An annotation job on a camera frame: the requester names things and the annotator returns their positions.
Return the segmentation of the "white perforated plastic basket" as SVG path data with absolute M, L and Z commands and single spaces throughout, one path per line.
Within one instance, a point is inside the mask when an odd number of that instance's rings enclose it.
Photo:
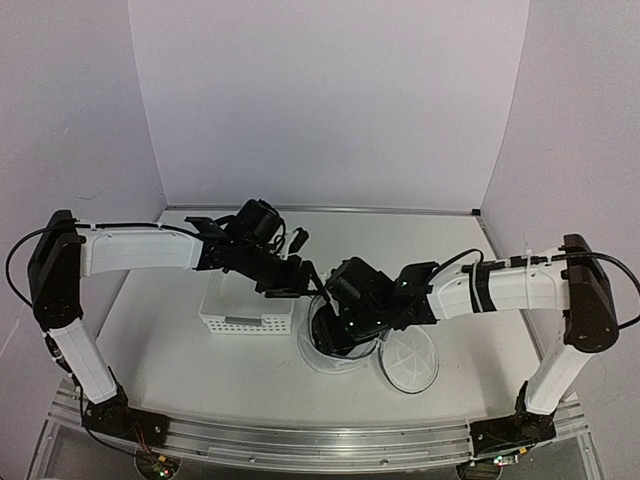
M 212 334 L 289 335 L 294 301 L 266 298 L 254 283 L 237 273 L 214 271 L 199 308 L 199 317 Z

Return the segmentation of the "white mesh laundry bag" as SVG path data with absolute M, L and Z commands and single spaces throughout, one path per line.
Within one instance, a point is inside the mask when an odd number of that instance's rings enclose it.
M 314 297 L 298 329 L 299 352 L 312 369 L 323 374 L 347 374 L 375 360 L 384 379 L 395 390 L 407 395 L 420 394 L 435 382 L 439 373 L 439 358 L 423 326 L 384 332 L 346 355 L 321 353 L 312 339 L 312 316 L 325 304 L 322 297 Z

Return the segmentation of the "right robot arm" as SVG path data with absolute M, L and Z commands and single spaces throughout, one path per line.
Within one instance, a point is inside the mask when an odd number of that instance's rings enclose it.
M 577 234 L 565 236 L 559 249 L 537 255 L 468 264 L 463 257 L 410 264 L 396 279 L 359 257 L 343 261 L 311 303 L 311 343 L 322 354 L 346 356 L 391 330 L 471 314 L 557 310 L 564 328 L 521 387 L 514 412 L 470 426 L 477 455 L 551 440 L 562 396 L 589 359 L 619 338 L 611 286 L 601 266 L 605 258 Z

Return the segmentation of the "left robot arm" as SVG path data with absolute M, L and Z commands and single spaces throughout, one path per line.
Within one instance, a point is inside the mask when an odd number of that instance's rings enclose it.
M 188 216 L 183 225 L 89 223 L 58 210 L 36 235 L 27 266 L 31 310 L 54 361 L 79 391 L 82 428 L 113 439 L 160 446 L 170 420 L 131 405 L 84 322 L 85 280 L 147 270 L 222 271 L 252 281 L 266 298 L 327 295 L 312 262 L 298 254 L 307 232 L 287 231 L 264 200 L 249 200 L 221 218 Z

